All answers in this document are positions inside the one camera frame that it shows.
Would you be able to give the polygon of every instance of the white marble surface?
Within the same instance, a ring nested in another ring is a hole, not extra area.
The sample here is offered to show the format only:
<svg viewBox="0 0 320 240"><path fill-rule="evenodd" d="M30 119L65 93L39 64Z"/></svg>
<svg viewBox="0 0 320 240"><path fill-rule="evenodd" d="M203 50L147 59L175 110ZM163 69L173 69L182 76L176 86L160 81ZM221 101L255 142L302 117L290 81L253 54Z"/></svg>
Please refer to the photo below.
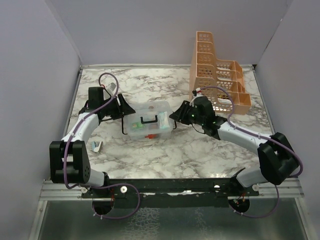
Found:
<svg viewBox="0 0 320 240"><path fill-rule="evenodd" d="M252 107L247 115L234 115L232 120L257 132L271 133L254 74L250 68L243 71ZM84 69L69 130L88 98L88 88L97 86L104 72L118 78L120 92L129 104L167 100L175 111L188 99L188 68ZM102 79L106 85L113 80ZM100 153L92 151L92 141L103 141ZM179 123L170 139L132 141L122 135L120 120L102 122L89 139L87 152L92 169L107 172L111 178L224 178L258 164L258 158L246 149Z"/></svg>

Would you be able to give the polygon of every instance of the clear plastic container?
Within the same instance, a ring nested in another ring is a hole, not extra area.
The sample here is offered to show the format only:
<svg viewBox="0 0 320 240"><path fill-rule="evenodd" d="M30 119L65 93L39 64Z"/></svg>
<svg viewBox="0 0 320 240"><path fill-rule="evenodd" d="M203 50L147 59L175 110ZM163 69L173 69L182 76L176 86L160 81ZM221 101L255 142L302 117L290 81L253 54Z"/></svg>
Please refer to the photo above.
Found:
<svg viewBox="0 0 320 240"><path fill-rule="evenodd" d="M174 121L169 118L173 111L167 101L151 101L130 106L135 113L124 117L124 126L132 140L170 137Z"/></svg>

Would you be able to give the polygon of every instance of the wooden organizer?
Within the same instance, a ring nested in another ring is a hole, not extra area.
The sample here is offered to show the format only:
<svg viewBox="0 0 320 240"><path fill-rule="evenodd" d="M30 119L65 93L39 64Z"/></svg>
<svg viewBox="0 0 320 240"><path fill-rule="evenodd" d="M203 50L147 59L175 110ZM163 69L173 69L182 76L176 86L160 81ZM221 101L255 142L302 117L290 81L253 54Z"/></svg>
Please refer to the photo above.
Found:
<svg viewBox="0 0 320 240"><path fill-rule="evenodd" d="M243 70L236 61L216 58L214 38L211 32L197 31L190 67L189 99L196 88L219 86L228 91L235 104L235 114L245 115L251 107L250 94L246 93ZM217 113L230 113L228 96L216 88L202 90L212 102Z"/></svg>

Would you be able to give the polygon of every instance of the container handle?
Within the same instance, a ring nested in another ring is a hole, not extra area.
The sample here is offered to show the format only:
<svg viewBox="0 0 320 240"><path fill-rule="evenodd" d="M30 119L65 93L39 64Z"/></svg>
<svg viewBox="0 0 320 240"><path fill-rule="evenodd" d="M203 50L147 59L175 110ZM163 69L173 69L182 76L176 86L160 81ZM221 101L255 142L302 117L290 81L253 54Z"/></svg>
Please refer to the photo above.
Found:
<svg viewBox="0 0 320 240"><path fill-rule="evenodd" d="M155 118L155 120L144 121L144 118L142 116L140 117L142 124L154 124L154 123L157 123L158 122L158 116L155 115L154 118Z"/></svg>

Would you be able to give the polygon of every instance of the container lid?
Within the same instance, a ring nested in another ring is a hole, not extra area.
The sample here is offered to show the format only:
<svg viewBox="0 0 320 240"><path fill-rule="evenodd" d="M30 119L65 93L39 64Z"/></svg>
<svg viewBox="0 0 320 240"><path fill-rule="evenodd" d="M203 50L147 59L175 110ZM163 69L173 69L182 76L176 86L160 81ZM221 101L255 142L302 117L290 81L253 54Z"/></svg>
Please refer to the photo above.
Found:
<svg viewBox="0 0 320 240"><path fill-rule="evenodd" d="M173 130L174 121L169 118L173 111L167 101L151 101L130 106L135 113L124 117L124 126L129 136L147 136Z"/></svg>

